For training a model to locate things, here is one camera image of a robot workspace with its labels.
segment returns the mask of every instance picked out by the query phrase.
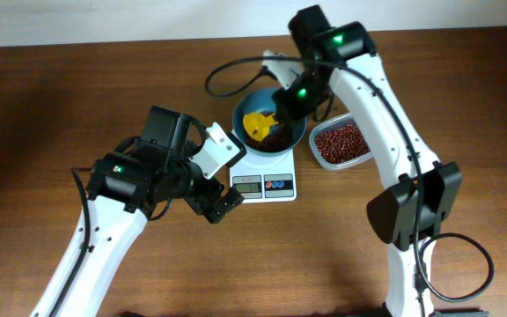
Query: white scale platform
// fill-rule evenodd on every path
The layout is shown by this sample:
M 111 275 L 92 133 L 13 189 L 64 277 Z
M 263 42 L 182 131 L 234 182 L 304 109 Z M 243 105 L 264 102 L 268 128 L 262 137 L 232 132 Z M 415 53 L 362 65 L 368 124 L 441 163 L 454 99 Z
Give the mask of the white scale platform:
M 244 196 L 244 203 L 290 202 L 297 198 L 295 159 L 292 150 L 268 158 L 248 152 L 230 169 L 230 186 Z

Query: yellow scoop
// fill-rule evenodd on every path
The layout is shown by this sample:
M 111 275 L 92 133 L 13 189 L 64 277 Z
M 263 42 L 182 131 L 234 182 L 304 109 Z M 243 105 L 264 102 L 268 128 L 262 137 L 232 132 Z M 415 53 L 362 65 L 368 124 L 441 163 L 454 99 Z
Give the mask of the yellow scoop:
M 279 123 L 275 120 L 274 114 L 266 117 L 260 113 L 246 114 L 242 122 L 246 133 L 258 142 L 268 137 L 271 127 Z

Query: clear plastic container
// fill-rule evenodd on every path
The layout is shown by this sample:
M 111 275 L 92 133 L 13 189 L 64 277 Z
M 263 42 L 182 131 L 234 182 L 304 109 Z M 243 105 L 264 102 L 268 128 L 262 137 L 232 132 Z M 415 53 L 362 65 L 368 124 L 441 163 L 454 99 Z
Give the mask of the clear plastic container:
M 369 160 L 373 157 L 373 153 L 369 152 L 367 154 L 364 154 L 360 157 L 353 158 L 349 161 L 340 163 L 340 164 L 332 164 L 326 162 L 324 158 L 322 158 L 322 155 L 320 155 L 320 151 L 318 151 L 318 148 L 316 147 L 316 143 L 314 140 L 316 139 L 316 136 L 319 136 L 320 134 L 328 131 L 332 131 L 335 129 L 339 129 L 341 127 L 345 127 L 348 124 L 354 124 L 356 125 L 355 119 L 353 119 L 353 115 L 350 113 L 338 115 L 335 118 L 332 118 L 330 120 L 327 120 L 325 122 L 322 122 L 319 124 L 316 128 L 312 130 L 310 133 L 310 137 L 308 139 L 308 143 L 310 144 L 310 148 L 312 150 L 312 154 L 314 154 L 314 157 L 320 163 L 322 168 L 324 168 L 327 171 L 337 171 L 344 168 L 356 166 L 359 163 L 363 163 L 366 160 Z

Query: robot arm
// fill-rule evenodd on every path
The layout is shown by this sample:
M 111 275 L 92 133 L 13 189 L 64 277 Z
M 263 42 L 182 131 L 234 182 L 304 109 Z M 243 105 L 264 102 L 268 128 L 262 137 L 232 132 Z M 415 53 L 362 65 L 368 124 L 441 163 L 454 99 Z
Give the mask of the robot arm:
M 417 153 L 423 183 L 428 189 L 419 218 L 418 247 L 439 234 L 441 222 L 448 217 L 459 190 L 461 173 L 454 163 L 442 166 L 437 155 L 415 131 L 388 84 L 377 50 L 361 24 L 356 22 L 333 28 L 319 6 L 313 6 L 299 11 L 289 29 L 306 60 L 346 65 L 375 86 L 371 87 L 341 67 L 306 63 L 305 70 L 292 78 L 290 70 L 296 67 L 291 66 L 291 61 L 264 63 L 283 86 L 273 96 L 278 120 L 294 125 L 324 102 L 330 91 L 353 114 L 373 153 L 386 189 L 367 205 L 373 230 L 387 244 L 390 281 L 386 308 L 393 317 L 430 316 L 434 313 L 430 291 L 419 281 L 412 249 L 417 171 L 394 116 Z M 375 89 L 381 91 L 393 114 L 386 109 Z M 435 241 L 422 254 L 422 267 L 428 280 L 434 244 Z
M 193 125 L 202 134 L 199 146 L 187 140 Z M 243 197 L 235 188 L 221 196 L 224 185 L 214 174 L 240 160 L 246 154 L 244 145 L 216 122 L 202 129 L 195 118 L 153 107 L 140 137 L 130 138 L 95 163 L 83 202 L 91 227 L 85 225 L 82 210 L 70 245 L 30 316 L 96 315 L 122 258 L 157 203 L 169 206 L 172 199 L 183 198 L 213 224 L 241 204 Z M 124 153 L 132 144 L 132 151 Z M 87 230 L 90 238 L 85 244 Z M 81 254 L 81 265 L 72 276 Z

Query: wooden table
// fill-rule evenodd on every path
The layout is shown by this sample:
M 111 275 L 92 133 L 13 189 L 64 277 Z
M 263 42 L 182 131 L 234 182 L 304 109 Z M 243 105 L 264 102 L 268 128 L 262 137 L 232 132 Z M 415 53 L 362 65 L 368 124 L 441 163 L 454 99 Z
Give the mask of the wooden table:
M 423 139 L 464 174 L 443 232 L 479 240 L 496 263 L 495 282 L 478 299 L 435 304 L 507 316 L 507 28 L 371 36 Z M 70 242 L 80 202 L 69 168 L 90 166 L 139 134 L 151 105 L 230 130 L 242 96 L 212 99 L 203 80 L 266 48 L 297 54 L 289 37 L 0 48 L 0 316 L 32 311 Z M 224 74 L 216 88 L 231 90 L 258 67 Z M 336 104 L 333 115 L 344 111 Z M 380 306 L 386 249 L 365 213 L 382 190 L 375 163 L 325 172 L 307 136 L 295 149 L 294 203 L 243 205 L 209 225 L 177 202 L 129 250 L 99 315 L 278 316 Z M 227 182 L 228 171 L 218 177 Z M 481 255 L 457 240 L 440 242 L 433 263 L 435 285 L 451 295 L 486 276 Z

